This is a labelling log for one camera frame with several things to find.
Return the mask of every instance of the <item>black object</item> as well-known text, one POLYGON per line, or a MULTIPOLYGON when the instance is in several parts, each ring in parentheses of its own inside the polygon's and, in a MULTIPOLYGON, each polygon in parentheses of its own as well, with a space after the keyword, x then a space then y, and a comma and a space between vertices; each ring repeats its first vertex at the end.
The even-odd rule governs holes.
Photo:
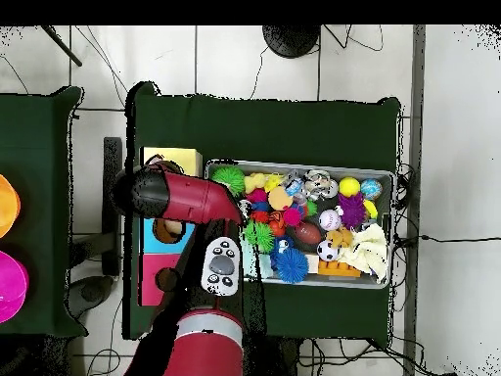
POLYGON ((71 243, 69 247, 71 268, 101 254, 103 274, 120 273, 120 218, 114 210, 109 195, 115 175, 121 168, 121 147, 121 139, 118 137, 104 139, 102 232, 78 238, 71 243))
POLYGON ((51 37, 52 40, 54 40, 58 46, 63 49, 63 51, 69 56, 69 58, 74 61, 79 67, 82 66, 82 63, 74 54, 70 51, 67 45, 65 45, 65 42, 61 40, 58 35, 56 34, 56 31, 50 27, 49 25, 42 25, 42 29, 51 37))
POLYGON ((122 215, 133 211, 144 217, 162 217, 169 200, 165 175, 160 169, 136 166, 130 177, 124 169, 116 176, 112 197, 122 215))
POLYGON ((268 47, 282 58, 298 58, 315 46, 320 24, 264 25, 262 34, 268 47))

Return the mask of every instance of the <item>yellow cloth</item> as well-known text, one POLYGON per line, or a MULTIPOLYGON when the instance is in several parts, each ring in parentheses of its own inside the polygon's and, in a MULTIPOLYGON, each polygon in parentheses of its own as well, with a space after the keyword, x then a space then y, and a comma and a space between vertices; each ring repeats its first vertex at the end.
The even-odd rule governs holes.
POLYGON ((340 248, 338 262, 345 262, 360 271, 378 276, 381 283, 387 275, 387 239, 382 227, 373 223, 365 231, 353 232, 353 241, 347 248, 340 248))

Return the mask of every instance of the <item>table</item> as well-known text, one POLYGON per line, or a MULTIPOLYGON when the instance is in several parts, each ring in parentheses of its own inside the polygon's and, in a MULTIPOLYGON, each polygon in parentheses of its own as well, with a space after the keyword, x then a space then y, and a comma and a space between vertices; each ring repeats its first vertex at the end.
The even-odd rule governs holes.
MULTIPOLYGON (((147 146, 195 148, 205 162, 227 158, 395 171, 399 112, 396 98, 365 104, 162 97, 152 82, 140 82, 127 97, 126 163, 137 165, 139 149, 147 146)), ((154 308, 137 305, 139 219, 127 230, 122 333, 136 339, 148 329, 154 308)), ((387 345, 389 285, 264 287, 270 336, 370 338, 387 345)), ((245 297, 246 318, 249 302, 245 297)))

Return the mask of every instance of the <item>dark green tablecloth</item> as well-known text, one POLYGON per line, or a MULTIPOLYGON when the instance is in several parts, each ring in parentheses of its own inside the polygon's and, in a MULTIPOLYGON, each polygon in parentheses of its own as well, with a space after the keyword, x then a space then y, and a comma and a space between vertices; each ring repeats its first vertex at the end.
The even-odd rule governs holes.
MULTIPOLYGON (((127 140, 135 134, 134 145, 128 145, 135 151, 135 164, 139 148, 145 146, 195 148, 205 162, 227 158, 395 171, 400 109, 395 98, 362 104, 162 97, 147 82, 131 90, 128 102, 135 111, 135 123, 127 129, 127 140)), ((138 229, 134 219, 133 253, 138 252, 138 229)), ((153 310, 137 306, 137 255, 132 270, 130 335, 135 338, 147 328, 153 310)), ((268 334, 372 338, 384 347, 388 293, 388 287, 265 284, 268 334)))
POLYGON ((64 304, 68 270, 68 128, 76 87, 51 96, 0 94, 0 173, 21 199, 21 212, 0 250, 29 274, 23 308, 1 334, 80 336, 64 304))

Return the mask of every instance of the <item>plastic bin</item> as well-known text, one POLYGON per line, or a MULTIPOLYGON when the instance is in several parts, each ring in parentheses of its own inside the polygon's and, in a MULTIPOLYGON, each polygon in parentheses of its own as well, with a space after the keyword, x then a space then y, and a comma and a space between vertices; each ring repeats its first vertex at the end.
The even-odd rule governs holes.
MULTIPOLYGON (((272 164, 272 163, 260 163, 260 162, 246 162, 246 161, 222 161, 222 160, 209 160, 205 164, 205 178, 212 176, 215 169, 226 166, 226 165, 236 165, 242 170, 242 172, 247 175, 255 172, 261 173, 280 173, 285 174, 293 168, 296 168, 300 173, 306 173, 311 169, 321 169, 329 172, 332 178, 334 178, 338 183, 344 177, 351 176, 359 181, 363 181, 368 178, 374 178, 381 182, 383 185, 383 193, 376 200, 376 208, 378 209, 378 223, 382 226, 387 236, 387 276, 382 280, 381 283, 377 282, 377 277, 374 275, 369 275, 362 273, 360 277, 340 277, 340 276, 328 276, 319 274, 307 274, 303 281, 296 283, 298 286, 326 286, 326 287, 344 287, 344 288, 354 288, 354 289, 382 289, 387 284, 389 284, 391 271, 392 271, 392 257, 391 252, 393 248, 393 233, 394 233, 394 221, 396 210, 394 207, 394 201, 396 200, 396 177, 390 171, 383 170, 367 170, 367 169, 356 169, 356 168, 341 168, 341 167, 328 167, 328 166, 317 166, 317 165, 302 165, 302 164, 272 164)), ((308 217, 306 221, 315 223, 318 225, 318 216, 321 211, 325 209, 332 209, 338 204, 338 197, 331 200, 326 200, 318 204, 318 213, 314 216, 308 217)), ((325 237, 325 231, 320 229, 322 237, 325 237)), ((309 253, 315 253, 314 246, 307 246, 301 243, 296 244, 296 248, 309 253)), ((277 275, 273 277, 263 279, 266 284, 287 284, 283 282, 277 275)))

